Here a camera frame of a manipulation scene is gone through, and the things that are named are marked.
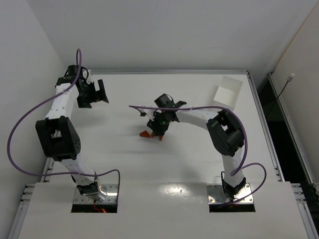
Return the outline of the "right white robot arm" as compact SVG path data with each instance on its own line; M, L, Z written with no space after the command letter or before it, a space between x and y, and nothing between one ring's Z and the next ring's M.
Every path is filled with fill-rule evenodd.
M167 94L159 96L155 104L155 108L146 107L141 112L149 117L147 126L153 136L164 136L172 122L188 123L208 131L213 146L222 156L224 194L234 199L246 184L242 167L248 153L247 134L239 118L230 109L193 108L185 101L174 102Z

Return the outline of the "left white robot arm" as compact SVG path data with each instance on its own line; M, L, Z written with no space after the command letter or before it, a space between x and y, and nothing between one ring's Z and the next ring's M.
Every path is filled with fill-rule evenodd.
M80 137L71 122L74 105L79 108L91 108L92 103L108 103L104 83L98 80L99 89L95 89L89 73L84 67L70 65L65 76L56 83L56 98L49 113L35 124L35 129L45 156L62 164L72 175L72 180L80 195L93 201L102 202L107 198L107 189L96 174L79 157Z

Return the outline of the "white perforated box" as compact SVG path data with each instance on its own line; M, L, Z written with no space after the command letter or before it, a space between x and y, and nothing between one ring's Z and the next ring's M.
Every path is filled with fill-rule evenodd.
M234 110L242 88L242 81L223 76L213 98L214 106Z

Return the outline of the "red-brown triangle block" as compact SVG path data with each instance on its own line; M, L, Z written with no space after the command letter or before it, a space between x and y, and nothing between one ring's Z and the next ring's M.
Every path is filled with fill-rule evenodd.
M151 138L151 135L149 134L149 132L147 130L142 131L139 134L140 137L145 137L145 138Z

